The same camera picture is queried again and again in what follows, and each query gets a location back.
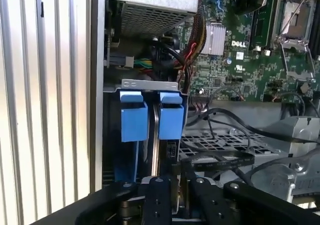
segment black wire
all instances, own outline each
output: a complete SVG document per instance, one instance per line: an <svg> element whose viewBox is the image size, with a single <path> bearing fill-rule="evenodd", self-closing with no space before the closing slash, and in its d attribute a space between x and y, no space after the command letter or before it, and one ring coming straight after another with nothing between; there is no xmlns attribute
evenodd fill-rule
<svg viewBox="0 0 320 225"><path fill-rule="evenodd" d="M299 114L299 116L304 116L306 114L306 103L304 101L304 99L302 98L302 96L300 96L298 93L296 92L293 92L293 91L287 91L287 92L283 92L283 93L280 93L277 95L277 97L283 97L283 96L286 96L286 95L293 95L293 96L296 96L300 102L301 102L301 105L302 105L302 112Z"/></svg>
<svg viewBox="0 0 320 225"><path fill-rule="evenodd" d="M207 117L207 121L208 121L208 125L209 125L209 128L210 128L211 136L214 139L215 138L215 133L214 133L214 130L212 128L212 124L211 124L212 121L211 121L211 119L209 119L209 117Z"/></svg>
<svg viewBox="0 0 320 225"><path fill-rule="evenodd" d="M288 105L286 103L281 103L280 120L283 120L287 117L288 110Z"/></svg>
<svg viewBox="0 0 320 225"><path fill-rule="evenodd" d="M247 140L248 140L248 145L246 146L245 151L246 151L246 152L249 152L249 151L250 151L251 138L250 138L249 134L248 134L244 129L242 129L241 127L239 127L239 126L237 126L237 125L233 125L233 124L226 123L226 122L223 122L223 121L218 121L218 120L214 120L214 119L209 119L209 121L212 122L212 123L216 123L216 124L226 125L226 126L235 128L235 129L239 130L240 132L242 132L242 133L246 136L246 138L247 138Z"/></svg>
<svg viewBox="0 0 320 225"><path fill-rule="evenodd" d="M152 40L151 44L155 47L160 47L164 50L167 50L169 54L171 54L178 62L184 67L184 84L182 88L182 93L186 94L188 92L189 84L190 84L190 74L189 70L186 67L186 60L185 58L179 54L177 51L172 49L168 44L165 44L160 41Z"/></svg>
<svg viewBox="0 0 320 225"><path fill-rule="evenodd" d="M235 115L231 111L223 109L223 108L219 108L219 107L211 108L208 111L202 113L201 115L198 115L197 118L195 118L191 122L188 122L185 126L186 127L191 127L191 126L197 124L198 122L200 122L201 120L203 120L204 118L208 117L210 114L215 114L215 113L225 114L225 115L229 116L230 118L234 119L236 122L238 122L240 125L245 127L250 132L262 135L264 137L277 139L277 140L290 142L290 143L317 143L317 141L311 141L311 140L291 137L291 136L284 135L284 134L276 134L276 133L271 133L271 132L267 132L267 131L262 131L262 130L256 129L256 128L246 124L241 118L239 118L237 115Z"/></svg>
<svg viewBox="0 0 320 225"><path fill-rule="evenodd" d="M301 162L304 162L304 161L308 161L314 155L317 155L319 153L320 153L320 147L316 147L315 149L311 150L310 152L308 152L307 154L302 155L302 156L278 158L278 159L275 159L275 160L272 160L272 161L265 162L265 163L255 167L254 169L252 169L249 172L247 172L245 175L247 177L251 178L251 176L253 174L259 172L260 170L266 169L267 167L270 167L272 165L301 163Z"/></svg>
<svg viewBox="0 0 320 225"><path fill-rule="evenodd" d="M196 160L198 160L200 158L203 158L203 157L212 157L212 158L215 158L216 160L218 160L219 162L228 161L223 156L219 155L219 153L221 154L222 152L225 152L225 151L211 151L211 150L208 150L208 149L201 149L201 148L197 148L197 147L191 146L191 145L189 145L189 144L187 144L185 142L183 142L182 144L185 147L197 152L196 155L194 155L192 157L185 158L184 160L196 161ZM254 187L254 184L250 180L250 177L247 176L240 168L237 167L237 168L231 169L231 171L234 172L234 174L236 174L246 184L248 184L249 186Z"/></svg>
<svg viewBox="0 0 320 225"><path fill-rule="evenodd" d="M320 118L320 114L319 114L319 111L318 111L316 105L311 100L309 101L309 103L311 104L312 108L314 109L316 116L318 118Z"/></svg>
<svg viewBox="0 0 320 225"><path fill-rule="evenodd" d="M176 50L172 49L168 44L160 41L156 41L156 40L152 40L151 44L155 47L160 47L164 50L167 50L168 53L171 54L175 59L177 59L182 66L185 65L186 63L185 58L181 54L179 54Z"/></svg>
<svg viewBox="0 0 320 225"><path fill-rule="evenodd" d="M290 116L298 116L298 111L297 111L297 107L295 104L293 104L294 106L292 106L292 104L289 105L289 114Z"/></svg>

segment aluminum heatsink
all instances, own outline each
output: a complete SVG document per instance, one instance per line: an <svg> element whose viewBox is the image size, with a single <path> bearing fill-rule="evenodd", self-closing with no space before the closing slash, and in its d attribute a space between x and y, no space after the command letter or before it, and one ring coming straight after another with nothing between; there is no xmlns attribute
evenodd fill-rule
<svg viewBox="0 0 320 225"><path fill-rule="evenodd" d="M226 27L220 23L206 26L206 40L201 54L221 56L224 54Z"/></svg>

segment ridged metal panel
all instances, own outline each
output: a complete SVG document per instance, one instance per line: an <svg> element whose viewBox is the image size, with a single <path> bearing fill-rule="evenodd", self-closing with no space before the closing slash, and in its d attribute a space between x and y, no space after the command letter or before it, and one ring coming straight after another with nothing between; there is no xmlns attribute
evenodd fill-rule
<svg viewBox="0 0 320 225"><path fill-rule="evenodd" d="M90 192L90 9L0 0L1 225L28 225Z"/></svg>

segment cpu socket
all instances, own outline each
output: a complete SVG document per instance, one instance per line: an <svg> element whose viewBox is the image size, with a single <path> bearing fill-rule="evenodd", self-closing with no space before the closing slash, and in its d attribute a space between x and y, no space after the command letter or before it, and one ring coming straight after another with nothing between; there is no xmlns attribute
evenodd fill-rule
<svg viewBox="0 0 320 225"><path fill-rule="evenodd" d="M271 48L280 49L287 76L300 81L307 81L315 76L315 67L308 46L315 7L315 0L278 0L275 10ZM291 49L295 49L298 53L305 53L306 72L297 74L288 69L285 54L286 50Z"/></svg>
<svg viewBox="0 0 320 225"><path fill-rule="evenodd" d="M315 1L305 0L299 7L302 1L278 0L272 33L273 47L277 47L280 42L284 49L295 48L297 51L307 52Z"/></svg>

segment black cable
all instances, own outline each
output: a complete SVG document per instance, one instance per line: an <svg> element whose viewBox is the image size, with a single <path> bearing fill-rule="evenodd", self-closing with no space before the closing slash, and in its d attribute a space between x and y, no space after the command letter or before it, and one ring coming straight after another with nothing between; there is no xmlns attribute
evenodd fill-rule
<svg viewBox="0 0 320 225"><path fill-rule="evenodd" d="M186 67L185 58L181 54L179 54L177 51L172 49L168 44L165 44L163 42L152 40L151 45L167 50L168 53L171 54L175 59L177 59L178 62L184 67L184 84L182 88L182 93L186 94L188 92L188 88L190 84L190 74Z"/></svg>
<svg viewBox="0 0 320 225"><path fill-rule="evenodd" d="M212 124L211 124L212 121L211 121L211 119L209 119L209 117L207 117L207 121L208 121L208 125L209 125L211 136L214 139L215 138L215 133L214 133L214 130L212 128Z"/></svg>
<svg viewBox="0 0 320 225"><path fill-rule="evenodd" d="M292 104L290 104L289 106L289 114L290 116L298 116L298 109L297 106L295 104L293 104L294 106L292 106Z"/></svg>
<svg viewBox="0 0 320 225"><path fill-rule="evenodd" d="M301 114L299 114L299 116L304 116L305 113L306 113L306 103L304 101L304 99L302 98L302 96L300 96L298 93L296 92L293 92L293 91L287 91L287 92L283 92L283 93L280 93L277 95L277 97L283 97L283 96L286 96L286 95L293 95L293 96L296 96L300 102L301 102L301 105L302 105L302 112Z"/></svg>
<svg viewBox="0 0 320 225"><path fill-rule="evenodd" d="M168 44L163 43L161 41L152 40L151 45L155 47L160 47L163 50L167 50L168 53L171 54L175 59L177 59L182 66L185 65L186 63L185 58L181 54L179 54L176 50L172 49Z"/></svg>
<svg viewBox="0 0 320 225"><path fill-rule="evenodd" d="M320 153L320 147L316 147L315 149L311 150L310 152L308 152L307 154L302 155L302 156L278 158L278 159L275 159L275 160L272 160L272 161L265 162L265 163L255 167L254 169L252 169L249 172L247 172L245 175L251 178L251 176L253 174L259 172L260 170L266 169L267 167L270 167L270 166L276 165L276 164L303 163L305 161L308 161L314 155L317 155L319 153Z"/></svg>
<svg viewBox="0 0 320 225"><path fill-rule="evenodd" d="M213 157L216 160L218 160L218 162L209 163L209 165L208 165L208 163L207 164L206 163L197 163L197 164L194 164L193 167L195 169L209 167L209 168L211 168L211 170L216 170L216 171L218 171L218 170L222 170L222 171L231 170L241 180L243 180L246 184L254 187L253 183L250 180L250 177L247 176L243 171L241 171L239 169L239 167L247 166L251 162L254 162L254 155L251 154L250 159L247 156L246 156L246 158L243 159L240 157L245 156L245 155L249 155L249 153L241 152L241 151L233 151L233 150L230 150L230 151L227 151L227 150L226 151L211 151L211 150L201 149L201 148L191 146L183 141L181 141L181 143L183 144L183 146L197 152L196 155L193 155L193 156L190 156L188 158L183 159L183 162L185 162L185 161L194 162L194 161L197 161L201 158ZM223 156L236 157L238 159L227 160Z"/></svg>
<svg viewBox="0 0 320 225"><path fill-rule="evenodd" d="M262 131L259 129L256 129L248 124L246 124L241 118L239 118L238 116L236 116L234 113L232 113L229 110L223 109L223 108L211 108L208 111L202 113L201 115L198 115L197 118L195 118L193 121L188 122L185 126L186 127L191 127L195 124L197 124L198 122L200 122L201 120L205 119L206 117L208 117L211 114L215 114L215 113L221 113L221 114L225 114L227 116L229 116L230 118L234 119L236 122L238 122L240 125L242 125L243 127L245 127L247 130L249 130L250 132L253 132L255 134L259 134L262 135L264 137L268 137L268 138L272 138L272 139L277 139L277 140L281 140L281 141L285 141L285 142L290 142L290 143L317 143L317 141L311 141L311 140L306 140L306 139L301 139L301 138L296 138L296 137L291 137L288 135L284 135L284 134L276 134L276 133L271 133L271 132L267 132L267 131Z"/></svg>
<svg viewBox="0 0 320 225"><path fill-rule="evenodd" d="M318 118L320 118L320 114L319 114L319 111L318 111L316 105L311 100L309 101L309 103L311 104L312 108L314 109L316 116Z"/></svg>
<svg viewBox="0 0 320 225"><path fill-rule="evenodd" d="M239 127L239 126L237 126L237 125L233 125L233 124L226 123L226 122L223 122L223 121L218 121L218 120L214 120L214 119L209 119L209 121L212 122L212 123L216 123L216 124L226 125L226 126L235 128L235 129L239 130L240 132L242 132L242 133L246 136L246 138L247 138L247 140L248 140L248 145L246 146L245 151L246 151L246 152L249 152L249 151L250 151L251 138L250 138L249 134L248 134L244 129L242 129L241 127Z"/></svg>
<svg viewBox="0 0 320 225"><path fill-rule="evenodd" d="M287 112L289 111L288 105L286 103L281 103L280 120L287 117Z"/></svg>

